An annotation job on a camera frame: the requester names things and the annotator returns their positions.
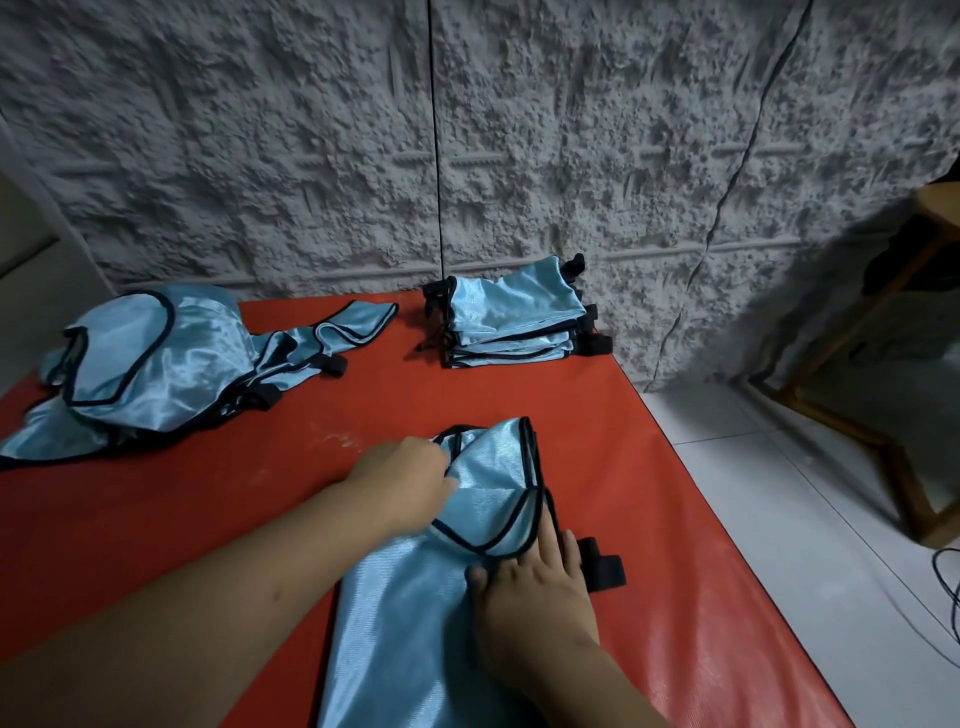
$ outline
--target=black side strap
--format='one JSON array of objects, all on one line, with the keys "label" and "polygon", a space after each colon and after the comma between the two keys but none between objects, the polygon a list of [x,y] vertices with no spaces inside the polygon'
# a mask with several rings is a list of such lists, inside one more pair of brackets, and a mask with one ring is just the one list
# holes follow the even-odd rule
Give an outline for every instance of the black side strap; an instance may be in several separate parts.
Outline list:
[{"label": "black side strap", "polygon": [[584,254],[578,253],[572,259],[560,266],[560,275],[569,285],[577,276],[581,275],[587,269],[587,262],[584,260]]},{"label": "black side strap", "polygon": [[597,540],[592,536],[577,542],[580,548],[581,569],[588,592],[603,592],[627,585],[627,574],[619,556],[603,556]]},{"label": "black side strap", "polygon": [[582,333],[573,342],[573,353],[578,356],[601,356],[613,353],[613,337],[602,333]]},{"label": "black side strap", "polygon": [[444,309],[444,303],[450,296],[450,278],[434,280],[432,283],[426,283],[420,288],[423,291],[423,298],[426,303],[423,304],[423,315],[430,318],[434,309]]},{"label": "black side strap", "polygon": [[347,360],[340,354],[315,353],[310,357],[311,366],[316,367],[324,374],[340,378],[347,371]]},{"label": "black side strap", "polygon": [[240,395],[238,408],[267,411],[279,402],[281,397],[283,393],[275,384],[255,384]]},{"label": "black side strap", "polygon": [[600,315],[597,313],[597,304],[591,303],[584,306],[587,310],[583,316],[577,319],[577,329],[576,332],[580,333],[593,333],[593,325],[597,323],[597,317]]}]

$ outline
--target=hand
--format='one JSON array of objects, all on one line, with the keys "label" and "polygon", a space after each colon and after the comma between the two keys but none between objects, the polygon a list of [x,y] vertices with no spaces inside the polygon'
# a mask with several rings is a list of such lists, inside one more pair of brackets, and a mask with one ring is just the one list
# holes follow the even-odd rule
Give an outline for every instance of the hand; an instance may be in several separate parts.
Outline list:
[{"label": "hand", "polygon": [[406,437],[367,450],[353,466],[346,483],[365,488],[390,536],[426,528],[444,508],[457,481],[444,477],[446,453],[429,440]]},{"label": "hand", "polygon": [[580,549],[570,531],[564,533],[564,554],[544,513],[529,551],[501,562],[492,579],[480,567],[468,575],[474,632],[487,671],[534,699],[558,666],[576,661],[580,650],[600,649]]}]

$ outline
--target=red table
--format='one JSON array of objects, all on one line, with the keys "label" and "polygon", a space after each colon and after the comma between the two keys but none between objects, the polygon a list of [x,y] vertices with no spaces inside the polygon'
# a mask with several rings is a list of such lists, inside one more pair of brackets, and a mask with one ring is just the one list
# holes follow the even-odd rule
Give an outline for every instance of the red table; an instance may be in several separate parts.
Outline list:
[{"label": "red table", "polygon": [[[288,510],[366,447],[527,415],[564,527],[623,557],[627,587],[595,595],[601,639],[677,726],[851,725],[612,357],[444,370],[416,292],[343,379],[315,377],[269,412],[175,446],[0,473],[0,657]],[[247,303],[254,332],[301,326],[348,297]],[[39,387],[0,402],[0,433]],[[315,719],[328,595],[226,725]]]}]

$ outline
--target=folded vest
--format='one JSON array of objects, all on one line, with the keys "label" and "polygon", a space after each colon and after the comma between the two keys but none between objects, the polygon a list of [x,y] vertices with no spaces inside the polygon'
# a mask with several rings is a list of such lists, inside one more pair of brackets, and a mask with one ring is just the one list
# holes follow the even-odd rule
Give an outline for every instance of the folded vest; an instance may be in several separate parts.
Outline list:
[{"label": "folded vest", "polygon": [[[460,487],[430,528],[393,539],[344,577],[320,728],[541,724],[480,665],[466,580],[482,560],[526,551],[544,507],[557,528],[537,436],[523,417],[452,427],[434,442]],[[626,583],[618,557],[601,556],[593,539],[579,545],[590,591]]]},{"label": "folded vest", "polygon": [[585,268],[580,254],[563,265],[551,255],[498,280],[450,276],[423,286],[427,318],[441,312],[445,366],[611,353],[612,339],[593,332],[596,306],[572,286]]},{"label": "folded vest", "polygon": [[40,378],[57,391],[0,443],[0,467],[160,444],[268,409],[311,376],[342,376],[338,354],[371,342],[396,311],[354,301],[317,324],[252,335],[222,288],[119,296],[65,329],[67,346],[44,358]]}]

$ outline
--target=finger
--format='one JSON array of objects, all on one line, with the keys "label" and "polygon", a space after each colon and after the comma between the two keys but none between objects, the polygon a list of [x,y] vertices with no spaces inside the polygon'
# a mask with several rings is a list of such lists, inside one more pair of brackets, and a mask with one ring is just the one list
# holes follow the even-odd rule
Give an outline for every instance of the finger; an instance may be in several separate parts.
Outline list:
[{"label": "finger", "polygon": [[577,537],[570,529],[564,531],[564,570],[584,592],[587,591],[587,582],[580,564],[580,547],[577,546]]},{"label": "finger", "polygon": [[527,550],[520,554],[520,557],[516,561],[522,567],[533,566],[540,561],[540,546],[537,544],[536,539],[534,539],[534,542]]},{"label": "finger", "polygon": [[553,519],[544,508],[540,514],[540,529],[537,532],[537,543],[540,545],[540,559],[550,569],[562,569],[564,558],[560,555],[560,544],[557,543],[557,529],[553,527]]},{"label": "finger", "polygon": [[516,559],[504,559],[496,565],[496,574],[493,577],[495,579],[502,579],[507,576],[513,576],[517,569]]},{"label": "finger", "polygon": [[483,567],[473,567],[467,572],[467,584],[470,589],[470,598],[474,604],[479,604],[487,593],[487,570]]}]

